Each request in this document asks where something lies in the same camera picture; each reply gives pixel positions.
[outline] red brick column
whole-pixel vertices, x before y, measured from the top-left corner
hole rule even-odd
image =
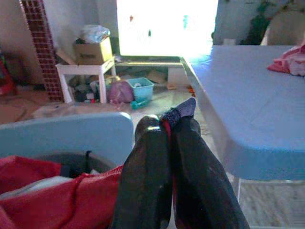
[[[55,67],[55,49],[43,0],[20,0],[20,5],[31,32],[49,99],[63,101],[61,84]]]

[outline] tiled floor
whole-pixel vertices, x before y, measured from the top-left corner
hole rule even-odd
[[[128,104],[48,104],[44,92],[22,92],[24,99],[0,99],[0,123],[19,120],[23,110],[27,113],[21,120],[47,118],[83,113],[124,111],[131,115],[134,126],[148,114],[158,114],[184,101],[190,94],[186,88],[168,91],[165,87],[155,87],[153,100],[139,110],[132,110]],[[217,155],[213,139],[200,110],[197,108],[195,119],[200,123],[202,138],[212,152]],[[254,182],[243,181],[240,204],[247,220],[252,226],[283,228],[305,228],[305,183],[304,182]]]

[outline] pink clothing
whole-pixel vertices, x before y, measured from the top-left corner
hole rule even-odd
[[[267,69],[276,72],[290,73],[292,75],[305,76],[305,44],[296,46],[274,60]]]

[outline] plastic bag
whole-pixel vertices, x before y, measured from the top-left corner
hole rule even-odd
[[[101,25],[85,25],[81,30],[80,38],[92,44],[100,43],[107,36],[110,36],[109,29]]]
[[[112,83],[107,98],[114,104],[130,103],[134,100],[133,90],[126,81],[117,81]]]

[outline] small white table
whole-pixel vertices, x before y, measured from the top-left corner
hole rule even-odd
[[[107,103],[104,73],[106,73],[109,69],[111,69],[111,74],[116,75],[114,57],[112,57],[102,65],[57,64],[56,67],[61,81],[61,88],[65,103],[69,103],[73,101],[68,90],[68,84],[65,79],[65,75],[98,75],[100,82],[100,102],[102,104]]]
[[[218,156],[240,179],[305,180],[305,80],[267,70],[289,46],[213,46],[183,61]]]

